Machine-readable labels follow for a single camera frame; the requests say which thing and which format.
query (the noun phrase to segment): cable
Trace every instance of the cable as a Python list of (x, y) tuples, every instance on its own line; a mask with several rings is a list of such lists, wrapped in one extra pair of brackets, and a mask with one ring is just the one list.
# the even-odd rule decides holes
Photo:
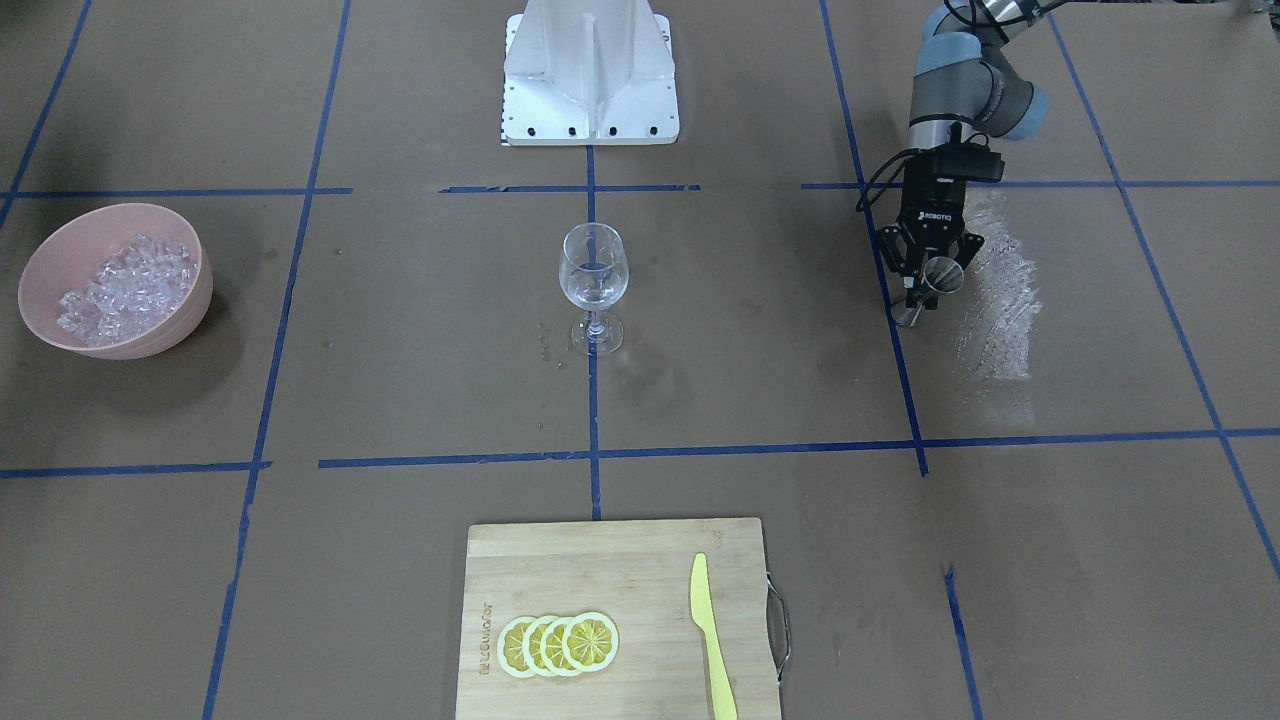
[(867, 184), (864, 184), (861, 191), (858, 193), (858, 205), (854, 206), (854, 211), (865, 213), (870, 210), (872, 205), (876, 205), (876, 202), (881, 199), (881, 196), (884, 195), (884, 191), (888, 190), (888, 186), (893, 184), (893, 181), (897, 179), (897, 176), (902, 174), (902, 170), (906, 168), (906, 163), (905, 161), (901, 163), (897, 167), (897, 169), (893, 170), (893, 174), (890, 176), (888, 182), (884, 183), (884, 187), (879, 188), (879, 192), (877, 192), (870, 200), (868, 200), (867, 190), (870, 188), (870, 186), (876, 184), (876, 181), (881, 177), (881, 174), (884, 173), (884, 170), (888, 169), (890, 165), (892, 165), (899, 160), (905, 160), (906, 158), (910, 158), (913, 155), (919, 155), (920, 152), (923, 152), (923, 150), (920, 150), (919, 147), (908, 147), (906, 150), (899, 151), (897, 155), (893, 155), (888, 160), (884, 160), (884, 164), (881, 165), (878, 170), (876, 170), (876, 173), (872, 176), (872, 179), (867, 181)]
[[(1053, 0), (1052, 3), (1048, 3), (1047, 5), (1044, 5), (1043, 8), (1041, 8), (1039, 14), (1041, 15), (1046, 15), (1051, 10), (1053, 10), (1056, 8), (1061, 8), (1062, 5), (1066, 5), (1071, 0)], [(960, 9), (956, 8), (952, 4), (952, 0), (942, 0), (942, 4), (946, 5), (947, 13), (952, 18), (955, 18), (955, 19), (960, 20), (961, 23), (964, 23), (964, 26), (966, 28), (969, 28), (969, 29), (1001, 29), (1001, 28), (1006, 28), (1009, 26), (1015, 26), (1018, 23), (1030, 24), (1030, 23), (1033, 23), (1036, 20), (1036, 18), (1028, 17), (1027, 13), (1023, 13), (1021, 15), (1019, 15), (1016, 18), (1012, 18), (1012, 19), (1007, 19), (1007, 20), (995, 20), (995, 18), (992, 18), (992, 22), (979, 23), (978, 22), (978, 6), (974, 3), (972, 3), (972, 1), (969, 3), (969, 17), (968, 18), (960, 14)], [(983, 10), (986, 10), (987, 13), (989, 13), (989, 10), (987, 10), (986, 5), (983, 5)]]

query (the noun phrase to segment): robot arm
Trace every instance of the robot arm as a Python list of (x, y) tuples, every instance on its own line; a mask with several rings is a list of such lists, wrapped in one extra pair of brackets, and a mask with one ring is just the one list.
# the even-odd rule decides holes
[[(1018, 77), (1002, 47), (1065, 1), (943, 0), (925, 20), (909, 147), (877, 172), (904, 160), (901, 209), (877, 232), (881, 254), (906, 288), (895, 306), (899, 324), (914, 325), (920, 310), (936, 309), (940, 295), (959, 290), (964, 268), (982, 249), (984, 238), (965, 231), (965, 191), (969, 182), (1000, 182), (1005, 163), (975, 138), (1029, 137), (1048, 111), (1044, 92)], [(864, 196), (859, 211), (878, 197)]]

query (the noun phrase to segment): pink bowl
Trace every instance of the pink bowl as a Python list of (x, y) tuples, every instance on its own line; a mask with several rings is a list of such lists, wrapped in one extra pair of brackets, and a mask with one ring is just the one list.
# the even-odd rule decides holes
[[(88, 347), (58, 325), (63, 313), (58, 301), (68, 291), (88, 284), (97, 277), (99, 265), (133, 242), (138, 233), (186, 242), (192, 259), (200, 264), (196, 282), (178, 309), (159, 325), (129, 341)], [(49, 236), (27, 261), (18, 281), (18, 310), (31, 332), (54, 347), (90, 357), (132, 360), (182, 342), (205, 318), (212, 295), (212, 269), (191, 223), (168, 208), (125, 202), (81, 215)]]

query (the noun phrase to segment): floor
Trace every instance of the floor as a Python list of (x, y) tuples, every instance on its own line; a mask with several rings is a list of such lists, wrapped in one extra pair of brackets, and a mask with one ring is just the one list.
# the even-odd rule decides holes
[[(0, 716), (452, 717), (471, 524), (701, 516), (763, 519), (788, 717), (1276, 716), (1266, 17), (1019, 37), (1048, 122), (897, 331), (854, 204), (936, 1), (653, 4), (680, 142), (594, 150), (498, 143), (520, 0), (0, 10)], [(206, 322), (42, 345), (26, 259), (122, 201), (197, 228)], [(632, 261), (591, 360), (589, 218)]]

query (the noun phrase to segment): yellow knife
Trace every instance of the yellow knife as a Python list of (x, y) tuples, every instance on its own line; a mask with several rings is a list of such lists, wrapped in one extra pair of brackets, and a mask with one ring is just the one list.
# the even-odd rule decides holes
[(733, 689), (728, 685), (728, 671), (724, 670), (724, 656), (721, 655), (719, 635), (716, 634), (707, 555), (701, 552), (694, 556), (694, 571), (689, 577), (689, 607), (692, 611), (694, 624), (703, 630), (703, 639), (707, 642), (707, 674), (712, 682), (712, 710), (716, 720), (737, 720)]

